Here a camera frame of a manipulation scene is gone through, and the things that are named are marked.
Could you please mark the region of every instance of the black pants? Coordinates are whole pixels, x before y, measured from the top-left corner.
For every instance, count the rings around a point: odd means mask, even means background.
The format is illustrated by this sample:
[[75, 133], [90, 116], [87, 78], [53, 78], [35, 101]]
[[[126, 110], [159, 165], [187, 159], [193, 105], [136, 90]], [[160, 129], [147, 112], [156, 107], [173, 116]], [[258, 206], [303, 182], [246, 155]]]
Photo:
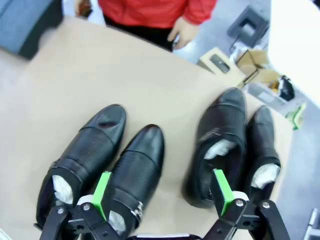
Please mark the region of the black pants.
[[170, 52], [173, 50], [173, 42], [167, 41], [167, 37], [171, 32], [172, 28], [156, 28], [147, 26], [128, 26], [122, 25], [111, 18], [103, 15], [105, 24], [121, 29], [125, 32], [131, 33], [137, 37], [140, 37], [148, 42], [151, 42], [161, 48], [164, 48]]

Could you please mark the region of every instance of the black leather shoe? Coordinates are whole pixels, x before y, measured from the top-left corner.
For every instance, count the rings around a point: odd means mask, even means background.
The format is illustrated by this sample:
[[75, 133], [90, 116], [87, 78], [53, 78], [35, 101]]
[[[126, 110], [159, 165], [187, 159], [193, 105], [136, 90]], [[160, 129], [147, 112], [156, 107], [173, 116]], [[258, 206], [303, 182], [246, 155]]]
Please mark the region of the black leather shoe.
[[246, 139], [248, 152], [246, 159], [245, 181], [242, 191], [249, 200], [258, 204], [262, 200], [270, 198], [275, 182], [267, 183], [262, 189], [253, 187], [252, 181], [256, 171], [266, 164], [275, 164], [281, 167], [279, 156], [275, 150], [274, 123], [267, 106], [261, 106], [250, 119]]
[[139, 226], [160, 180], [164, 154], [163, 133], [150, 124], [135, 135], [116, 162], [110, 179], [115, 187], [110, 209], [124, 219], [122, 238]]
[[126, 125], [126, 111], [117, 104], [107, 106], [78, 132], [62, 156], [52, 163], [38, 196], [36, 220], [43, 228], [51, 207], [65, 204], [57, 199], [53, 176], [61, 176], [71, 187], [75, 206], [114, 159]]
[[246, 153], [246, 101], [230, 88], [204, 112], [196, 134], [192, 165], [184, 185], [185, 199], [198, 208], [212, 208], [213, 169], [222, 169], [232, 190], [238, 190]]

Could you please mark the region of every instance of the white tissue paper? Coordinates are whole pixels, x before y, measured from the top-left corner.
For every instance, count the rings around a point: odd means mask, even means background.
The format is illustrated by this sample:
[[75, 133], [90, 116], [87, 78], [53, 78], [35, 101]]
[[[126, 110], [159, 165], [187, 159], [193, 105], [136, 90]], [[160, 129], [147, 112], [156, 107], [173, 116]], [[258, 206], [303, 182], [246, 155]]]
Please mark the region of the white tissue paper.
[[59, 175], [53, 175], [52, 182], [55, 197], [66, 204], [72, 204], [74, 196], [69, 183]]
[[125, 220], [119, 213], [110, 211], [108, 222], [118, 235], [126, 231]]
[[267, 184], [275, 182], [280, 173], [280, 167], [269, 163], [258, 168], [252, 178], [251, 187], [263, 189]]
[[215, 158], [217, 155], [224, 156], [230, 150], [234, 149], [235, 146], [236, 144], [234, 142], [222, 139], [209, 148], [209, 150], [204, 155], [204, 159], [210, 160]]

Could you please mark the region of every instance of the human hand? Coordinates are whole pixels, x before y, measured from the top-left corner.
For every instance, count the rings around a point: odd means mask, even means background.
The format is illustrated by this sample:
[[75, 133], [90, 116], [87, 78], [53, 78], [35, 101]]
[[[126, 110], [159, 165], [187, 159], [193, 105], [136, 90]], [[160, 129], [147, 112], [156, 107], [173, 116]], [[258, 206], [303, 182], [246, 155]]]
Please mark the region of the human hand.
[[181, 49], [190, 43], [199, 31], [199, 25], [187, 22], [183, 16], [179, 17], [173, 26], [172, 31], [168, 35], [167, 40], [172, 42], [179, 35], [179, 41], [173, 49]]
[[86, 15], [90, 9], [90, 0], [74, 0], [74, 12], [77, 17]]

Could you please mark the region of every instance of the red jacket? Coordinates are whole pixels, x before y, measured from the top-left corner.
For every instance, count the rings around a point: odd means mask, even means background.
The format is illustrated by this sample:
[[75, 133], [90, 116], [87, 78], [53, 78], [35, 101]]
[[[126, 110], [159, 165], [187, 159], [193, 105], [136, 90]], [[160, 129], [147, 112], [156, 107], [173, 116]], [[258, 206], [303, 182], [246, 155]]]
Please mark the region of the red jacket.
[[172, 28], [183, 16], [192, 24], [211, 17], [217, 0], [98, 0], [103, 14], [127, 26]]

